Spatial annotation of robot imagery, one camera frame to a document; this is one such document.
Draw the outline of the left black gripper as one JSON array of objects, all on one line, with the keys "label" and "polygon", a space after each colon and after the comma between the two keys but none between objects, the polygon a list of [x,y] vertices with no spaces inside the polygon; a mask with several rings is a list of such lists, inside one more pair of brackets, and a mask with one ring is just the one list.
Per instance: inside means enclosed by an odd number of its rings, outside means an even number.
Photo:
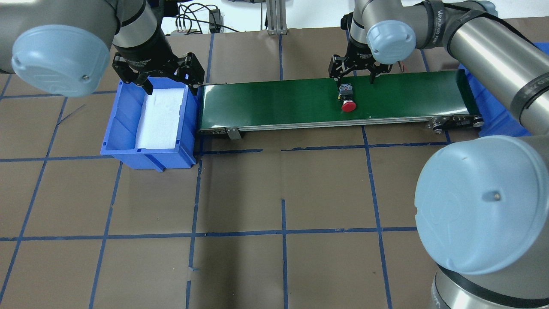
[{"label": "left black gripper", "polygon": [[123,82],[141,86],[147,95],[152,95],[154,90],[148,78],[169,78],[175,82],[182,82],[188,86],[193,96],[198,96],[199,88],[205,80],[205,70],[192,52],[180,58],[174,56],[157,61],[130,61],[117,52],[112,61],[112,68]]}]

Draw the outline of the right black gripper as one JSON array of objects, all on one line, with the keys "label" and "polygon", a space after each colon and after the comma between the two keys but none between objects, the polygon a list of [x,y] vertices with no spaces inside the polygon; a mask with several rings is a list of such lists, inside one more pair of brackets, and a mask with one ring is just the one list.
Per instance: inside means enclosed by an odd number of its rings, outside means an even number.
[{"label": "right black gripper", "polygon": [[392,70],[391,64],[376,64],[376,61],[371,57],[369,59],[356,58],[348,56],[332,55],[328,66],[328,76],[335,79],[337,86],[341,86],[342,78],[347,74],[355,71],[368,70],[369,83],[374,84],[376,77],[389,73]]}]

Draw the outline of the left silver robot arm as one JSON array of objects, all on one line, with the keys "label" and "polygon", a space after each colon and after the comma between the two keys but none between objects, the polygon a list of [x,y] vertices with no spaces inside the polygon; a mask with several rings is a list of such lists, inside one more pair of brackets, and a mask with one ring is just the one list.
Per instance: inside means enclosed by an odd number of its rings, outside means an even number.
[{"label": "left silver robot arm", "polygon": [[95,92],[108,64],[146,94],[149,78],[186,84],[192,94],[205,71],[193,53],[177,57],[147,0],[3,0],[1,72],[50,94]]}]

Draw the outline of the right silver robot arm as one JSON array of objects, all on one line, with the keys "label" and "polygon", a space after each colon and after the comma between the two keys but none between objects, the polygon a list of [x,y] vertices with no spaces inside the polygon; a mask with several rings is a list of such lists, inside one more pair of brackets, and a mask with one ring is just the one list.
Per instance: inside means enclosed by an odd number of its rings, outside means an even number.
[{"label": "right silver robot arm", "polygon": [[431,309],[548,307],[548,55],[489,0],[356,0],[345,56],[329,76],[370,81],[415,50],[444,48],[529,132],[451,143],[429,158],[414,206],[436,263]]}]

